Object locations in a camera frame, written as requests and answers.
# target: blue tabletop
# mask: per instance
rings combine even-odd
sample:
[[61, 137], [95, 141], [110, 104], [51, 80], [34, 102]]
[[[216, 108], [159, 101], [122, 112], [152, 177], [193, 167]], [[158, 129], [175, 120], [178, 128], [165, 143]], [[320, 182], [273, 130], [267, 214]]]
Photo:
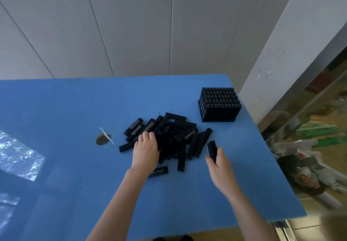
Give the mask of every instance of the blue tabletop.
[[[213, 129], [210, 140], [267, 221], [306, 215], [245, 107], [235, 122], [201, 122], [201, 88], [231, 86], [226, 75], [0, 81], [0, 199], [8, 204], [0, 240], [84, 240], [131, 165], [132, 151], [118, 149], [123, 132], [166, 112]], [[95, 143], [100, 127], [115, 144]], [[169, 173], [145, 183], [128, 239], [237, 225], [210, 179], [207, 154], [205, 146], [186, 160], [185, 172], [164, 161]]]

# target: round hole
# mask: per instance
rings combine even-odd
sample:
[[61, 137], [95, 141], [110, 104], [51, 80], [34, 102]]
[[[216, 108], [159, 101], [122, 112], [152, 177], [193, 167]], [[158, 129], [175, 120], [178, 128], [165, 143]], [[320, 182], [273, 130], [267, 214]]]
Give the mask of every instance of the round hole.
[[96, 138], [95, 142], [97, 145], [104, 145], [106, 143], [108, 143], [110, 140], [105, 136], [105, 134], [100, 134], [98, 135], [98, 137]]

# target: left hand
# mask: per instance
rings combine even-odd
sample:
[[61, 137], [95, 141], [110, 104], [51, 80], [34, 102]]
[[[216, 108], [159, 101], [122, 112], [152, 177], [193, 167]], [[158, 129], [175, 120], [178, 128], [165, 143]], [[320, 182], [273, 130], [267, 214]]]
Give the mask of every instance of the left hand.
[[131, 168], [143, 172], [148, 177], [157, 167], [159, 152], [154, 133], [143, 132], [138, 137], [132, 152]]

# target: forearm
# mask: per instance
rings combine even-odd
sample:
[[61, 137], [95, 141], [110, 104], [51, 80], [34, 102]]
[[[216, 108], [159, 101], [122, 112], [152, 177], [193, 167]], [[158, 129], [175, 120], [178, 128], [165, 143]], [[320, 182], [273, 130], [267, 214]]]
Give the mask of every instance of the forearm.
[[126, 240], [132, 214], [146, 176], [129, 169], [87, 241]]
[[275, 232], [271, 231], [240, 188], [228, 195], [228, 200], [245, 241], [278, 241]]

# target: panel seam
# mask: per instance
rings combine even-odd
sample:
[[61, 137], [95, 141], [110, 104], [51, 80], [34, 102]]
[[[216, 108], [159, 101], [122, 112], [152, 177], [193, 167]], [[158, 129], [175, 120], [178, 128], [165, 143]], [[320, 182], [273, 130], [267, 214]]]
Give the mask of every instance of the panel seam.
[[100, 30], [100, 26], [99, 26], [98, 19], [97, 19], [97, 16], [96, 16], [95, 11], [94, 11], [94, 8], [93, 8], [92, 1], [89, 0], [89, 3], [90, 3], [90, 6], [92, 7], [92, 11], [93, 11], [93, 14], [94, 14], [95, 21], [97, 22], [97, 26], [98, 26], [99, 33], [100, 33], [100, 36], [101, 36], [101, 39], [102, 39], [102, 43], [104, 44], [104, 48], [105, 48], [105, 51], [106, 51], [107, 59], [108, 59], [108, 61], [109, 61], [109, 63], [110, 63], [110, 67], [111, 67], [113, 76], [115, 77], [115, 72], [113, 71], [113, 68], [112, 68], [111, 60], [110, 60], [110, 57], [109, 57], [108, 52], [107, 52], [107, 48], [106, 48], [106, 45], [105, 45], [105, 41], [104, 41], [104, 38], [103, 38], [102, 33], [101, 33], [101, 30]]
[[170, 35], [170, 68], [169, 75], [171, 75], [171, 56], [172, 56], [172, 20], [174, 17], [174, 0], [171, 0], [171, 35]]
[[244, 13], [245, 13], [246, 6], [247, 6], [247, 4], [248, 4], [248, 1], [249, 1], [249, 0], [246, 0], [245, 5], [244, 5], [244, 7], [243, 7], [243, 9], [242, 9], [242, 12], [241, 12], [241, 15], [240, 15], [240, 20], [239, 20], [239, 22], [237, 23], [237, 26], [236, 26], [236, 29], [235, 29], [235, 33], [234, 33], [234, 35], [232, 36], [232, 41], [231, 41], [230, 46], [229, 46], [229, 50], [228, 50], [227, 57], [225, 58], [225, 61], [224, 61], [223, 66], [222, 66], [222, 68], [221, 68], [221, 73], [224, 72], [224, 69], [225, 69], [225, 67], [226, 67], [226, 63], [227, 63], [227, 60], [228, 60], [230, 51], [231, 51], [231, 49], [232, 49], [232, 43], [234, 42], [234, 39], [235, 39], [237, 30], [238, 30], [238, 27], [239, 27], [239, 25], [240, 25], [240, 22], [241, 22], [241, 20], [242, 20], [242, 18], [243, 18]]
[[47, 67], [46, 63], [42, 60], [42, 58], [40, 57], [40, 55], [37, 53], [37, 51], [34, 49], [33, 45], [30, 43], [30, 41], [28, 40], [28, 38], [26, 37], [26, 35], [23, 33], [23, 31], [20, 29], [20, 27], [18, 26], [18, 24], [15, 22], [15, 20], [13, 19], [13, 17], [11, 16], [10, 12], [7, 10], [7, 8], [4, 6], [4, 4], [2, 3], [2, 1], [0, 0], [0, 4], [2, 5], [2, 7], [4, 8], [4, 10], [6, 11], [6, 13], [8, 14], [8, 16], [11, 18], [11, 20], [13, 21], [13, 23], [15, 23], [16, 27], [18, 28], [18, 30], [20, 31], [20, 33], [24, 36], [24, 38], [26, 39], [26, 41], [29, 43], [29, 45], [31, 46], [31, 48], [33, 49], [33, 51], [35, 52], [35, 54], [38, 56], [38, 58], [41, 60], [41, 62], [45, 65], [45, 67], [47, 68], [48, 72], [52, 75], [53, 78], [56, 78], [53, 73], [50, 71], [50, 69]]

